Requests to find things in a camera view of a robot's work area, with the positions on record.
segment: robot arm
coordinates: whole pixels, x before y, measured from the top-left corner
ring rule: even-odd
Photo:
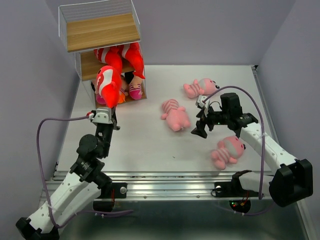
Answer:
[[[69,218],[99,197],[102,190],[111,189],[112,180],[101,172],[105,164],[98,159],[109,155],[113,130],[120,129],[115,108],[98,108],[89,118],[96,125],[95,135],[87,134],[80,139],[78,158],[51,195],[51,203],[46,201],[28,218],[22,217],[16,223],[24,239],[58,240],[58,228],[51,221],[49,208],[55,223],[62,228]]]
[[[212,131],[215,125],[227,125],[238,138],[247,142],[259,155],[262,154],[262,132],[258,120],[250,113],[243,113],[239,97],[235,93],[225,93],[221,98],[221,111],[214,111],[207,97],[199,96],[196,102],[198,113],[196,128],[192,134],[207,138],[205,127]],[[264,161],[274,176],[264,176],[262,193],[271,196],[280,207],[285,207],[313,194],[313,172],[311,163],[298,160],[285,151],[268,134],[264,133]],[[258,192],[260,174],[245,170],[232,176],[231,182],[221,183],[217,197],[238,197],[246,191]]]

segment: white table surface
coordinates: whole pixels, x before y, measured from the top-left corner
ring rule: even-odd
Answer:
[[[256,100],[265,122],[265,131],[270,134],[258,87],[250,66],[217,65],[147,65],[145,66],[147,99],[121,104],[116,109],[119,131],[114,131],[109,157],[103,159],[105,172],[210,172],[218,171],[212,164],[210,152],[217,142],[234,135],[226,126],[215,126],[207,131],[207,139],[191,134],[196,125],[196,99],[190,99],[183,91],[183,84],[191,84],[194,79],[211,78],[220,86],[234,85],[247,90]],[[237,93],[244,113],[252,113],[259,118],[251,100],[237,89],[226,89],[211,98],[220,101],[223,93]],[[79,84],[74,102],[72,118],[84,116],[94,109],[90,81]],[[161,104],[168,99],[176,99],[186,108],[191,127],[181,132],[173,132],[165,120]],[[61,150],[57,171],[68,171],[77,159],[76,149],[83,135],[95,134],[96,127],[88,120],[69,123]],[[261,157],[247,145],[244,155],[237,164],[225,172],[260,170]]]

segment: pink plush toy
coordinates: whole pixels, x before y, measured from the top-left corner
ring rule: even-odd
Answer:
[[[186,95],[193,99],[199,95],[208,95],[213,94],[220,87],[216,85],[215,81],[212,81],[210,78],[203,78],[200,81],[195,79],[193,84],[183,84],[184,91]]]
[[[226,168],[227,163],[236,164],[238,158],[242,156],[246,149],[239,138],[236,136],[228,136],[219,141],[218,149],[211,152],[213,164],[221,170]]]
[[[179,106],[177,100],[169,99],[162,103],[161,107],[165,112],[161,115],[161,119],[166,119],[167,124],[173,131],[177,132],[182,128],[191,126],[185,107]]]

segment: wooden shelf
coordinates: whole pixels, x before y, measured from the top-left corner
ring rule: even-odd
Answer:
[[[81,79],[83,81],[95,79],[97,72],[106,64],[101,63],[96,58],[94,51],[87,51],[80,54],[81,56]],[[122,59],[122,73],[134,71],[134,68],[126,59]]]
[[[66,35],[69,53],[140,41],[131,13],[67,22]]]
[[[141,85],[141,91],[142,91],[142,97],[139,100],[146,99],[147,95],[146,95],[145,87],[143,84]],[[133,101],[139,101],[139,100],[134,100],[132,97],[130,97],[130,95],[128,95],[125,97],[125,102],[121,103],[121,104],[129,103],[129,102],[133,102]],[[101,105],[101,104],[97,103],[97,101],[95,101],[95,107],[96,108],[103,108],[103,107],[106,107],[106,105]]]

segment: screw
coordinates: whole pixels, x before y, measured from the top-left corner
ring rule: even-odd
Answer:
[[[127,189],[124,187],[124,186],[122,186],[121,188],[120,188],[120,193],[121,194],[125,194],[127,192]]]
[[[220,185],[216,186],[216,187],[215,187],[215,191],[216,191],[217,193],[221,193],[221,191],[222,191],[221,186],[220,186]]]

